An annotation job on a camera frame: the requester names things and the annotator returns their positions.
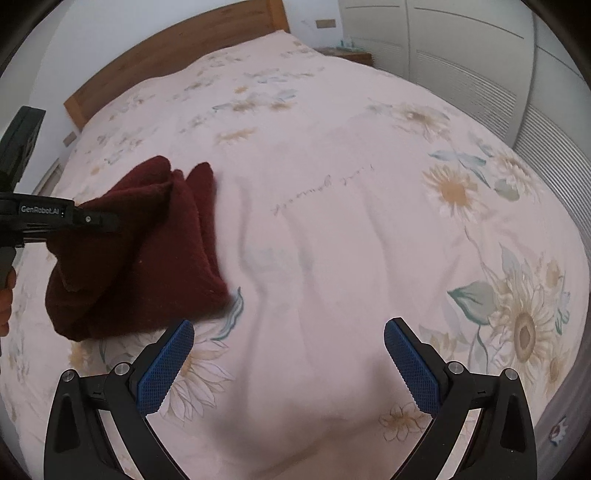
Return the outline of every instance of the leaf print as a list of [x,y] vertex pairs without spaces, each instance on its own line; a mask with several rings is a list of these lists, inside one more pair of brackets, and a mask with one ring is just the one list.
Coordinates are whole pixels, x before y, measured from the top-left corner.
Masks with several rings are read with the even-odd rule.
[[466,153],[458,153],[457,159],[462,165],[470,170],[473,168],[484,167],[486,165],[486,160],[483,158],[477,157],[475,155],[468,155]]
[[475,281],[466,287],[448,291],[466,318],[477,325],[488,325],[488,317],[496,310],[495,292],[486,282]]
[[405,406],[394,405],[386,415],[380,415],[379,423],[386,428],[384,440],[391,442],[397,439],[404,442],[409,433],[417,434],[424,432],[431,416],[420,411],[414,402],[409,402]]
[[490,145],[485,144],[479,137],[477,137],[472,132],[468,132],[468,139],[470,139],[472,143],[477,145],[478,148],[480,148],[481,152],[484,153],[484,155],[486,155],[487,157],[494,156],[494,149]]
[[238,321],[238,317],[242,314],[244,310],[244,299],[242,298],[241,288],[238,287],[238,291],[234,296],[232,304],[230,305],[229,311],[226,314],[226,322],[222,326],[219,333],[212,338],[212,340],[225,340],[233,328],[236,326],[236,322]]
[[297,90],[290,89],[290,90],[282,90],[280,91],[277,96],[275,97],[277,100],[282,102],[286,102],[287,100],[291,100],[292,98],[296,97]]
[[465,153],[456,153],[452,151],[445,151],[445,150],[438,150],[434,153],[429,154],[430,157],[436,158],[438,160],[443,161],[453,161],[457,160],[462,167],[470,170],[474,175],[478,177],[478,179],[484,183],[487,187],[491,187],[484,174],[481,172],[480,168],[486,166],[486,160],[483,158],[477,157],[475,155],[468,155]]
[[445,150],[437,150],[435,153],[430,153],[429,156],[443,161],[457,160],[455,152],[448,152]]
[[486,165],[486,160],[465,153],[458,154],[457,159],[460,161],[464,168],[470,170],[482,181],[482,183],[484,183],[484,185],[491,188],[491,186],[486,181],[484,174],[480,171],[480,167],[484,167]]
[[495,192],[510,202],[516,202],[519,200],[519,191],[516,188],[508,185],[505,179],[496,181]]
[[470,347],[468,370],[472,373],[488,375],[488,351],[480,338],[480,327]]
[[503,273],[511,278],[513,276],[521,276],[521,264],[517,260],[515,254],[508,248],[501,245],[501,261],[503,266]]
[[562,326],[566,325],[570,320],[570,312],[568,310],[570,302],[570,292],[563,291],[558,298],[556,307],[556,319],[554,324],[556,326],[556,333],[562,335]]

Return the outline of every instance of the white wall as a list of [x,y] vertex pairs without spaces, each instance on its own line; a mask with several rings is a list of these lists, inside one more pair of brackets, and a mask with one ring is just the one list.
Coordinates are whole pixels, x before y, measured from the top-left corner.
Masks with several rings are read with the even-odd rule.
[[[70,150],[62,140],[77,131],[63,102],[102,67],[149,36],[199,13],[236,0],[71,0],[46,48],[28,104],[47,110],[37,148],[20,184],[31,192],[57,158]],[[284,0],[292,33],[313,46],[333,46],[342,38],[337,0]],[[335,18],[337,28],[318,30],[317,19]],[[22,55],[39,42],[22,48]],[[23,75],[22,67],[16,76]]]
[[74,0],[62,2],[31,32],[0,77],[0,134],[29,101],[41,60],[60,21]]

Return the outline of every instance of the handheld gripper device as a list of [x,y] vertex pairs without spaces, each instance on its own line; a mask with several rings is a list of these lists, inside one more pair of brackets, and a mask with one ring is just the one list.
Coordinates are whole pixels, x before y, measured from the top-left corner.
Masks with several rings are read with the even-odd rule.
[[401,318],[384,330],[386,348],[419,410],[433,421],[392,480],[436,480],[470,410],[476,429],[452,480],[535,480],[534,427],[517,372],[498,377],[445,363]]
[[[45,479],[129,479],[98,413],[108,410],[145,480],[187,480],[146,415],[160,408],[193,339],[193,326],[185,320],[168,328],[135,362],[120,363],[107,375],[80,378],[65,371],[47,427]],[[475,408],[480,416],[453,480],[537,478],[534,428],[517,372],[508,368],[494,377],[445,363],[401,318],[386,324],[384,341],[418,408],[433,417],[392,480],[436,480]]]

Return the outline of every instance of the dark red towel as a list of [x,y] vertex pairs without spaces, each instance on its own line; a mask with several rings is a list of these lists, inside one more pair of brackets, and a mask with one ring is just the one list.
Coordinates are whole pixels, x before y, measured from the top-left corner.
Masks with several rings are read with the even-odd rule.
[[229,294],[217,266],[214,200],[209,164],[185,180],[155,157],[84,203],[118,214],[120,227],[48,239],[57,264],[46,308],[56,332],[76,341],[150,332],[224,308]]

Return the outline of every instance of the bed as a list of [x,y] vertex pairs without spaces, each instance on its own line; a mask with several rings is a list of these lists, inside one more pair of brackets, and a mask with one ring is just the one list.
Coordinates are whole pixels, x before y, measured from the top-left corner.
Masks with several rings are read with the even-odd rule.
[[[534,424],[558,425],[549,408],[589,302],[583,242],[564,207],[461,111],[287,31],[280,1],[208,12],[132,48],[65,104],[83,131],[54,196],[102,195],[154,155],[185,173],[208,161],[216,176],[233,300],[195,323],[194,348],[149,416],[161,441],[200,480],[390,478],[430,421],[383,345],[396,316],[447,361],[516,369]],[[54,264],[44,245],[25,249],[0,359],[33,479],[59,375],[104,373],[161,333],[60,337],[44,307]],[[141,478],[103,419],[125,472]],[[549,432],[537,433],[545,462]]]

